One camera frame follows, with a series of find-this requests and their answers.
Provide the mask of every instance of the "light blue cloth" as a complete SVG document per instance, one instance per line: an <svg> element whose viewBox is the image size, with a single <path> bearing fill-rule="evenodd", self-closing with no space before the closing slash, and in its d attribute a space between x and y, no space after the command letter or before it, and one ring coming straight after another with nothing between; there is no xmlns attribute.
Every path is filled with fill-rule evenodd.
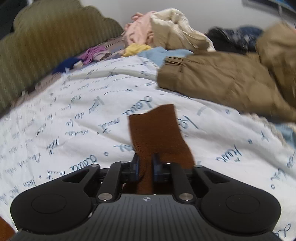
<svg viewBox="0 0 296 241"><path fill-rule="evenodd" d="M166 57L184 58L191 54L193 54L193 52L187 49L165 50L163 47L156 47L150 50L142 51L138 53L138 56L151 60L161 68Z"/></svg>
<svg viewBox="0 0 296 241"><path fill-rule="evenodd" d="M283 138L286 140L286 142L291 147L296 149L296 134L293 131L293 129L285 124L275 124L275 127L278 131L280 131L283 134Z"/></svg>

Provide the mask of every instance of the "ribbed black surface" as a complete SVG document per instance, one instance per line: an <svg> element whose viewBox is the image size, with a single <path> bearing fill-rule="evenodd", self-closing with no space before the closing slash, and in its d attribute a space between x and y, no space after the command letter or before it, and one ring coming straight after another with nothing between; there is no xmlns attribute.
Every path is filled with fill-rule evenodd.
<svg viewBox="0 0 296 241"><path fill-rule="evenodd" d="M100 204L80 227L56 235L20 231L12 241L279 241L272 232L237 237L214 229L189 204L171 195L123 194L114 203Z"/></svg>

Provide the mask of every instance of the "blanket with handwritten text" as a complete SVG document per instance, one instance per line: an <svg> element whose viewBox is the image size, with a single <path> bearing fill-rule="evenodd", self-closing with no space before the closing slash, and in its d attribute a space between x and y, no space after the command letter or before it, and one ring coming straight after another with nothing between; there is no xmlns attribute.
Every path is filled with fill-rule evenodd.
<svg viewBox="0 0 296 241"><path fill-rule="evenodd" d="M212 102L159 89L157 66L131 56L62 75L0 120L0 215L21 192L93 163L131 161L128 116L174 104L195 162L274 195L275 234L296 236L295 150L263 123Z"/></svg>

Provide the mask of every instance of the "yellow cloth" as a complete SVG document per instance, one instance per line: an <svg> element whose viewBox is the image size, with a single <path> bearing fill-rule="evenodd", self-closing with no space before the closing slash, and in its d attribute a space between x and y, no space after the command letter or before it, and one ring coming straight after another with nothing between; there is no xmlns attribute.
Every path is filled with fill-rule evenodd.
<svg viewBox="0 0 296 241"><path fill-rule="evenodd" d="M124 50L124 54L122 56L123 57L132 56L144 50L149 50L149 49L152 49L152 48L147 44L140 45L140 44L133 43Z"/></svg>

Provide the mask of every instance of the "orange fabric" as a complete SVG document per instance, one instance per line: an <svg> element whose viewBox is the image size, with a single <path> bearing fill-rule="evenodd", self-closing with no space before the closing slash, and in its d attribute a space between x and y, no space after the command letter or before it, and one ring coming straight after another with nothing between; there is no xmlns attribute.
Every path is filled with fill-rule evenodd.
<svg viewBox="0 0 296 241"><path fill-rule="evenodd" d="M2 218L0 218L0 241L6 241L14 234L15 232L13 229Z"/></svg>
<svg viewBox="0 0 296 241"><path fill-rule="evenodd" d="M158 153L162 162L176 162L182 168L194 165L193 156L183 140L174 105L162 105L145 114L129 116L131 139L140 157L140 182L137 194L153 194L151 156Z"/></svg>

